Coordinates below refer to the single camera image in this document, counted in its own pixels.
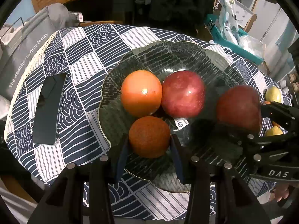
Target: tablecloth lace trim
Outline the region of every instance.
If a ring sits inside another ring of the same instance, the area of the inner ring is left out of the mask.
[[[28,63],[28,66],[26,67],[20,81],[18,82],[17,88],[16,88],[16,90],[13,94],[13,98],[12,98],[11,103],[10,103],[10,107],[9,107],[9,110],[8,110],[7,119],[6,119],[6,123],[5,123],[4,140],[6,142],[7,142],[7,135],[8,135],[8,121],[11,119],[11,113],[12,113],[12,110],[13,110],[13,106],[16,102],[18,94],[20,93],[20,91],[22,89],[22,85],[23,85],[25,79],[29,76],[29,74],[35,69],[34,66],[40,60],[41,56],[44,54],[44,51],[46,50],[48,45],[52,42],[52,40],[55,38],[55,36],[58,32],[59,31],[54,32],[48,38],[48,40],[43,44],[43,46],[36,52],[36,54],[33,56],[31,61]]]

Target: table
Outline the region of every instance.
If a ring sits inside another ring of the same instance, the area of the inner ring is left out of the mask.
[[[109,146],[99,125],[98,106],[101,87],[109,70],[116,67],[128,51],[157,40],[190,41],[218,52],[240,73],[246,84],[254,87],[261,101],[272,79],[262,74],[251,62],[230,49],[210,44],[184,34],[148,27],[101,24],[66,28],[55,32],[34,55],[20,80],[11,102],[4,138],[13,155],[29,172],[51,184],[70,162],[86,164],[106,154]],[[67,73],[57,124],[58,143],[40,145],[32,142],[32,127],[38,96],[47,76]],[[291,100],[282,92],[282,101]],[[261,135],[271,127],[263,119]],[[237,170],[246,176],[246,163],[241,159]],[[274,182],[245,177],[256,196],[270,190]],[[115,216],[153,220],[181,219],[186,215],[189,193],[170,193],[124,173],[122,180],[110,186]],[[83,203],[88,206],[88,183],[84,184]],[[215,214],[215,186],[211,186],[210,214]]]

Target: teal basket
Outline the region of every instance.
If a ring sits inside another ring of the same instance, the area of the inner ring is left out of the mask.
[[[236,54],[254,62],[256,65],[260,65],[264,61],[262,58],[251,54],[247,50],[244,50],[240,46],[235,45],[235,44],[227,41],[225,38],[223,38],[219,29],[217,28],[217,26],[215,26],[216,19],[217,19],[217,16],[215,16],[213,14],[208,14],[207,18],[204,21],[204,24],[207,26],[211,35],[213,36],[214,43],[217,43],[224,47],[230,48]],[[247,33],[243,29],[239,28],[239,35],[243,36],[243,35],[247,35]]]

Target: red apple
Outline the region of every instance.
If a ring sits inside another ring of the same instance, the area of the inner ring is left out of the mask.
[[[245,128],[252,133],[261,129],[260,97],[251,86],[238,85],[221,95],[216,106],[217,120]]]
[[[161,105],[173,118],[197,116],[204,106],[204,82],[192,71],[170,74],[162,84]]]

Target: yellow lemon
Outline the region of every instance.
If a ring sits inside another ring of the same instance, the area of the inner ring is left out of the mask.
[[[276,136],[282,135],[283,132],[277,126],[273,126],[271,129],[267,130],[265,136]]]
[[[281,102],[281,93],[277,87],[270,87],[266,91],[266,100],[267,101],[275,101],[280,103]]]

